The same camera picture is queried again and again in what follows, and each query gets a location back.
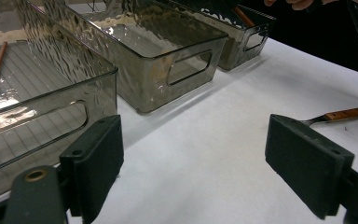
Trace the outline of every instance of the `dark background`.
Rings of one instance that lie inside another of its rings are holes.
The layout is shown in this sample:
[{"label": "dark background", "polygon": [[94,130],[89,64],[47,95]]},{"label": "dark background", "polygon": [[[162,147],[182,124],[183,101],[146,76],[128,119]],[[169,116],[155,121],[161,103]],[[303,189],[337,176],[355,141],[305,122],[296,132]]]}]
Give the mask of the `dark background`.
[{"label": "dark background", "polygon": [[345,1],[326,4],[311,13],[294,11],[285,0],[272,7],[266,7],[263,0],[245,0],[241,5],[277,19],[270,38],[358,71],[358,34]]}]

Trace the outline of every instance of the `hand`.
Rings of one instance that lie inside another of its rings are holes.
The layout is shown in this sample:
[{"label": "hand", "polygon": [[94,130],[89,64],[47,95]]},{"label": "hand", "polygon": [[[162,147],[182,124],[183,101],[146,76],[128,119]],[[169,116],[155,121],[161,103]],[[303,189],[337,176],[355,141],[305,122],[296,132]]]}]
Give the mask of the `hand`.
[{"label": "hand", "polygon": [[[286,0],[288,4],[292,4],[293,10],[303,10],[307,7],[309,7],[313,1],[320,1],[320,0]],[[335,2],[337,0],[322,0],[323,4]],[[272,6],[276,0],[264,0],[264,4],[267,7]]]}]

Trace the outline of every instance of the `plastic bin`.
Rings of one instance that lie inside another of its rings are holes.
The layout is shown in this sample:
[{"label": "plastic bin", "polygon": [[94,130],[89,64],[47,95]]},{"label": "plastic bin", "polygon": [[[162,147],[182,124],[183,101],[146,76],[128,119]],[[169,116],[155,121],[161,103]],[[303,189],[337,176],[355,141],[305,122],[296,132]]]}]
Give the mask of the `plastic bin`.
[{"label": "plastic bin", "polygon": [[93,122],[117,113],[117,67],[27,1],[15,2],[0,1],[0,48],[8,42],[0,68],[0,194],[20,172],[58,163]]},{"label": "plastic bin", "polygon": [[85,14],[62,0],[44,3],[54,20],[117,64],[117,94],[141,114],[211,81],[227,37],[152,0],[113,0]]},{"label": "plastic bin", "polygon": [[258,56],[269,37],[275,18],[238,6],[255,26],[247,26],[224,1],[159,0],[228,34],[218,66],[231,70]]}]

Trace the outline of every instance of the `white table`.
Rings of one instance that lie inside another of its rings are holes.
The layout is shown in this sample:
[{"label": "white table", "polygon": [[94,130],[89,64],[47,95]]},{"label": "white table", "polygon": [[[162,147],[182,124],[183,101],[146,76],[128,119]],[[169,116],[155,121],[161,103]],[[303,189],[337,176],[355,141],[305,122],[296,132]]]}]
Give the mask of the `white table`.
[{"label": "white table", "polygon": [[[325,221],[312,214],[264,152],[270,114],[311,119],[353,107],[357,72],[272,39],[150,115],[119,99],[125,161],[94,223],[342,223],[342,206]],[[358,171],[358,120],[312,127],[354,153]]]}]

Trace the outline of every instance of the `clear plastic bin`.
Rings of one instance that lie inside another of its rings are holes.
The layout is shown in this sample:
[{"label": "clear plastic bin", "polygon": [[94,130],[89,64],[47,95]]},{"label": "clear plastic bin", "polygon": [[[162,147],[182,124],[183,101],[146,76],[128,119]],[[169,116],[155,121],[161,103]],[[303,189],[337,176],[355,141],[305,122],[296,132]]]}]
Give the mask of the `clear plastic bin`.
[{"label": "clear plastic bin", "polygon": [[238,6],[238,9],[255,24],[247,26],[224,0],[159,0],[159,2],[226,32],[228,39],[218,65],[228,71],[260,54],[276,21],[269,15]]},{"label": "clear plastic bin", "polygon": [[92,123],[117,113],[117,67],[27,1],[0,1],[0,49],[4,41],[0,194],[20,172],[58,163]]},{"label": "clear plastic bin", "polygon": [[55,21],[117,64],[117,94],[138,113],[211,81],[227,37],[152,0],[112,0],[106,9],[91,13],[62,0],[45,0],[44,6]]}]

